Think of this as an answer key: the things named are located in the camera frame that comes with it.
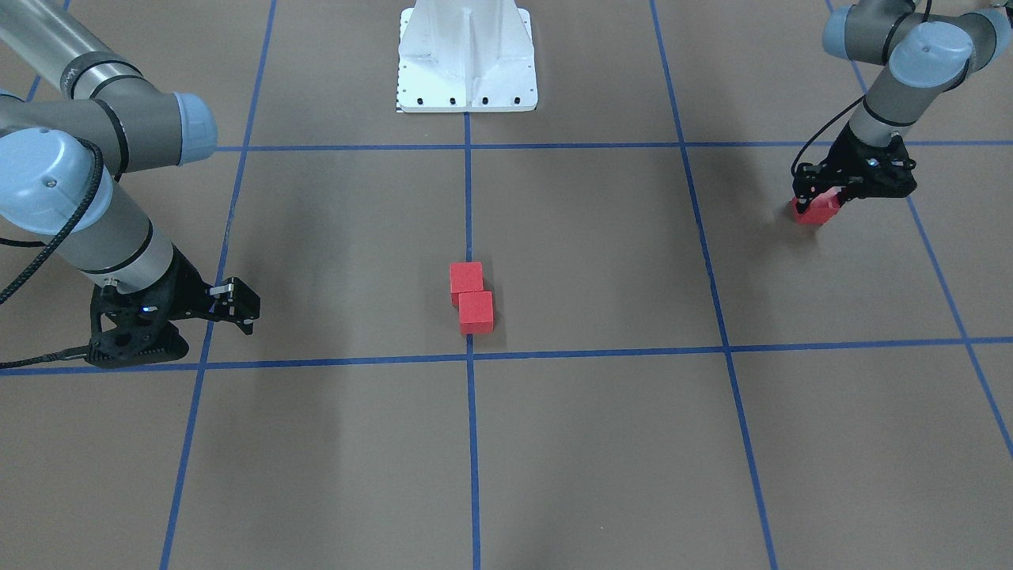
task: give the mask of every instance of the brown floor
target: brown floor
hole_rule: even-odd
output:
[[[462,116],[394,111],[405,0],[73,0],[215,110],[215,156],[123,184],[263,316],[0,374],[0,568],[1013,567],[1013,56],[912,131],[911,200],[813,230],[788,167],[878,73],[826,2],[522,6],[538,109]],[[89,296],[49,262],[0,360],[85,342]]]

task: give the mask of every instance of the red block in gripper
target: red block in gripper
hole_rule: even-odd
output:
[[[798,198],[792,197],[791,211],[795,214],[795,221],[806,225],[823,225],[830,221],[831,218],[841,211],[841,205],[837,201],[837,192],[840,189],[839,187],[832,187],[813,197],[804,214],[798,213],[798,210],[795,209]]]
[[[450,303],[458,307],[458,296],[485,290],[482,261],[450,263]]]
[[[461,294],[458,318],[462,335],[487,335],[492,332],[492,292]]]

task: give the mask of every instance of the robotic arm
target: robotic arm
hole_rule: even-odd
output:
[[[0,90],[0,215],[48,243],[42,260],[56,250],[95,283],[91,340],[62,358],[103,369],[176,360],[188,351],[170,323],[181,319],[252,334],[256,294],[236,277],[206,282],[119,183],[125,172],[211,156],[218,129],[204,101],[162,93],[47,0],[0,0],[0,39],[68,99],[24,102]]]
[[[793,168],[793,200],[803,215],[825,196],[839,208],[855,197],[905,197],[917,187],[904,136],[942,92],[959,86],[1009,46],[1013,15],[981,10],[958,17],[915,13],[914,0],[860,0],[839,8],[824,48],[847,60],[885,66],[819,164]]]

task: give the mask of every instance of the grid line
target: grid line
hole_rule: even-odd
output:
[[[31,100],[35,98],[35,91],[38,90],[38,84],[42,80],[42,75],[35,75],[35,79],[31,82],[31,87],[28,88],[28,95],[24,97],[24,102],[31,102]]]
[[[1009,453],[1010,458],[1013,459],[1013,440],[1010,439],[1009,429],[1006,427],[1006,422],[1003,420],[1003,415],[999,410],[999,405],[996,403],[996,399],[992,394],[992,388],[989,386],[989,380],[985,376],[985,371],[982,370],[982,365],[978,361],[978,354],[975,352],[975,347],[967,340],[967,330],[964,328],[963,319],[960,318],[960,312],[957,311],[956,301],[953,299],[953,295],[950,294],[949,287],[946,283],[946,276],[943,274],[942,266],[940,266],[939,259],[936,257],[936,252],[932,248],[932,242],[929,241],[929,234],[925,229],[925,225],[922,224],[922,217],[918,215],[918,208],[915,207],[915,200],[910,195],[908,196],[908,207],[911,209],[911,215],[915,219],[915,225],[918,227],[918,233],[922,236],[922,241],[925,243],[925,249],[929,254],[929,258],[932,260],[932,267],[935,269],[936,276],[939,278],[940,288],[942,288],[943,295],[946,297],[946,304],[949,305],[950,312],[953,314],[953,321],[956,323],[957,330],[960,332],[960,339],[962,340],[961,344],[963,344],[967,350],[967,356],[970,358],[971,367],[973,367],[975,374],[978,376],[978,382],[982,386],[982,392],[985,393],[985,399],[989,403],[989,408],[992,410],[992,415],[996,420],[996,425],[999,427],[999,433],[1003,438],[1003,442],[1006,443],[1006,451]]]
[[[967,343],[978,346],[1013,345],[1013,337],[969,337]],[[841,341],[825,343],[784,343],[770,345],[728,345],[732,353],[798,352],[824,350],[876,350],[930,346],[962,346],[965,341],[953,339],[905,339],[892,341]],[[691,354],[721,354],[723,346],[617,348],[587,350],[546,350],[519,352],[478,352],[476,361],[533,360],[566,358],[635,358],[641,356],[680,356]],[[93,367],[53,367],[0,371],[3,377],[58,377],[72,375],[119,375],[128,373],[196,373],[206,371],[252,371],[256,369],[300,369],[320,367],[371,367],[377,364],[418,364],[427,362],[465,362],[467,353],[419,354],[402,356],[353,356],[341,358],[306,358],[293,360],[234,360],[181,364],[146,364],[128,369],[95,369]]]
[[[801,148],[805,141],[687,141],[687,142],[560,142],[560,143],[474,143],[474,144],[306,144],[220,146],[218,152],[349,152],[394,150],[573,150],[617,148]],[[830,146],[832,141],[813,141],[809,146]],[[904,141],[908,146],[1013,146],[1013,140],[939,140]]]
[[[665,38],[661,34],[661,24],[657,17],[657,5],[654,0],[649,0],[650,12],[654,23],[654,33],[657,36],[657,50],[661,58],[661,68],[665,71],[665,82],[669,90],[669,101],[672,105],[672,117],[676,126],[676,135],[680,143],[680,152],[683,158],[683,167],[686,170],[686,183],[689,186],[690,200],[693,203],[693,217],[696,220],[697,229],[700,236],[700,249],[703,253],[704,264],[707,267],[707,277],[710,280],[711,301],[714,304],[714,315],[717,319],[717,329],[721,335],[721,348],[724,353],[724,362],[728,371],[728,380],[731,384],[731,394],[735,402],[735,413],[738,416],[738,429],[743,436],[743,447],[746,452],[746,462],[749,466],[750,479],[753,482],[753,494],[756,497],[757,514],[760,517],[760,526],[763,532],[764,544],[767,547],[767,559],[771,570],[777,570],[777,554],[774,550],[774,539],[771,536],[770,523],[767,519],[767,506],[763,498],[763,487],[760,483],[760,474],[757,471],[756,458],[753,454],[753,440],[750,437],[750,427],[746,419],[746,409],[743,405],[742,394],[738,391],[738,378],[735,374],[734,358],[728,343],[728,331],[724,323],[724,315],[721,311],[721,300],[717,292],[717,279],[714,276],[714,266],[710,258],[710,250],[707,246],[707,232],[704,227],[703,217],[700,213],[700,202],[697,198],[696,184],[693,181],[693,169],[690,164],[689,149],[686,147],[686,137],[683,133],[683,125],[679,114],[679,102],[676,98],[675,85],[672,81],[672,72],[669,68],[669,57],[665,50]]]
[[[253,132],[253,121],[256,117],[256,106],[260,94],[260,85],[263,81],[263,71],[267,63],[267,52],[270,48],[270,34],[274,30],[275,13],[278,8],[278,0],[270,0],[267,10],[267,22],[264,26],[263,43],[260,47],[260,59],[257,64],[256,79],[253,82],[253,92],[250,95],[249,111],[246,117],[246,131],[243,135],[243,146],[248,147],[250,137]],[[246,168],[246,157],[248,153],[243,151],[239,155],[239,164],[236,167],[236,178],[232,188],[232,199],[229,203],[229,212],[225,222],[225,231],[222,237],[222,249],[218,260],[218,271],[215,282],[220,282],[225,272],[225,262],[229,254],[229,235],[232,231],[232,223],[235,220],[236,205],[239,199],[239,191],[242,187],[243,173]],[[172,494],[172,504],[169,508],[169,520],[165,530],[165,543],[162,547],[162,559],[159,570],[168,570],[169,559],[172,554],[172,542],[175,537],[176,519],[179,513],[179,504],[182,500],[183,485],[186,479],[186,466],[189,462],[189,452],[193,441],[193,428],[197,424],[198,410],[201,406],[201,393],[204,387],[204,378],[208,370],[208,356],[211,352],[211,340],[214,336],[215,324],[208,323],[208,330],[204,338],[204,346],[201,350],[201,363],[198,365],[197,379],[193,382],[193,397],[190,401],[190,411],[186,419],[186,432],[183,437],[182,450],[179,454],[179,469],[176,474],[176,484]]]
[[[472,260],[471,113],[464,113],[464,241],[465,260]],[[482,568],[482,531],[478,483],[478,416],[475,399],[475,338],[465,338],[468,387],[468,462],[471,468],[471,567]]]

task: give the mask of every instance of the cable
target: cable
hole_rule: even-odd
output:
[[[858,106],[858,103],[862,102],[862,99],[864,99],[864,98],[865,98],[865,95],[862,95],[862,96],[858,97],[857,99],[855,99],[855,102],[849,104],[841,112],[838,112],[837,116],[831,118],[829,123],[827,123],[826,125],[824,125],[819,131],[816,131],[816,134],[812,135],[812,137],[809,140],[805,141],[805,144],[802,145],[802,149],[799,150],[798,154],[795,155],[794,162],[791,163],[791,175],[792,176],[794,176],[795,172],[797,171],[798,160],[802,157],[802,154],[809,148],[809,146],[812,144],[812,142],[815,141],[817,138],[820,138],[820,135],[824,134],[827,131],[827,129],[830,129],[831,126],[834,125],[834,123],[837,123],[838,120],[841,119],[842,116],[844,116],[845,114],[847,114],[849,110],[851,110],[852,108],[855,108],[856,106]]]
[[[98,186],[102,181],[102,173],[104,171],[102,167],[103,166],[102,151],[90,141],[86,141],[83,139],[78,139],[78,141],[80,141],[80,143],[84,145],[85,148],[91,151],[93,157],[91,165],[91,178],[88,180],[88,190],[85,192],[84,198],[81,199],[81,202],[78,205],[77,209],[74,210],[74,213],[71,214],[70,218],[67,219],[67,223],[64,224],[63,228],[61,228],[60,231],[57,232],[57,234],[53,237],[53,239],[50,241],[48,245],[44,244],[45,248],[42,251],[40,251],[37,255],[35,255],[35,258],[32,259],[30,263],[28,263],[28,266],[24,267],[24,270],[22,270],[21,273],[17,275],[17,278],[11,281],[11,283],[8,284],[7,289],[4,290],[2,294],[0,294],[0,305],[6,303],[7,300],[9,300],[11,296],[14,295],[14,293],[20,290],[22,284],[24,284],[24,282],[28,280],[28,277],[30,277],[36,270],[38,270],[38,267],[41,267],[43,263],[46,262],[46,259],[50,258],[50,255],[53,254],[53,251],[55,251],[56,248],[60,246],[63,240],[66,239],[68,235],[70,235],[71,230],[74,229],[74,227],[77,225],[79,221],[81,221],[81,218],[84,217],[84,213],[88,211],[89,207],[91,207],[91,202],[92,200],[94,200],[95,194],[98,193]],[[6,243],[6,241],[12,241],[12,240],[4,239],[3,241],[5,242],[4,244],[6,245],[8,244]],[[44,354],[43,356],[36,356],[34,358],[26,358],[24,360],[14,360],[12,362],[0,362],[0,371],[6,371],[9,369],[20,369],[21,367],[30,367],[32,364],[41,364],[43,362],[54,362],[56,360],[76,360],[78,358],[84,358],[87,355],[88,355],[87,346],[74,347],[66,350],[61,350],[60,352],[51,352],[49,354]]]
[[[21,241],[19,239],[7,239],[6,237],[0,237],[0,245],[7,245],[8,247],[45,247],[46,243],[42,241]]]
[[[42,356],[36,356],[34,358],[15,360],[13,362],[0,362],[0,371],[7,371],[10,369],[20,369],[21,367],[42,364],[43,362],[55,362],[57,360],[77,360],[78,358],[84,358],[87,355],[88,355],[88,347],[79,346],[79,347],[69,348],[67,350],[61,350],[60,352],[51,352],[49,354],[44,354]]]
[[[49,244],[46,245],[46,247],[44,247],[37,255],[35,255],[35,258],[28,263],[28,266],[24,267],[24,270],[22,270],[10,284],[8,284],[3,293],[0,293],[0,305],[7,303],[7,300],[20,290],[22,284],[24,284],[24,282],[28,280],[28,278],[34,274],[36,270],[38,270],[38,267],[43,266],[46,259],[50,258],[53,251],[55,251],[56,248],[63,243],[63,240],[70,235],[71,230],[74,229],[77,222],[81,221],[81,218],[84,217],[84,213],[88,211],[88,208],[91,206],[91,201],[95,198],[95,194],[98,193],[98,185],[102,181],[102,172],[104,171],[102,167],[102,151],[98,148],[98,146],[90,141],[83,139],[78,139],[78,141],[80,141],[85,148],[90,150],[93,156],[91,179],[88,180],[88,190],[85,192],[84,198],[81,199],[81,203],[78,205],[77,210],[74,210],[74,213],[71,214],[63,228],[61,228],[60,231],[53,236],[53,239],[49,242]]]

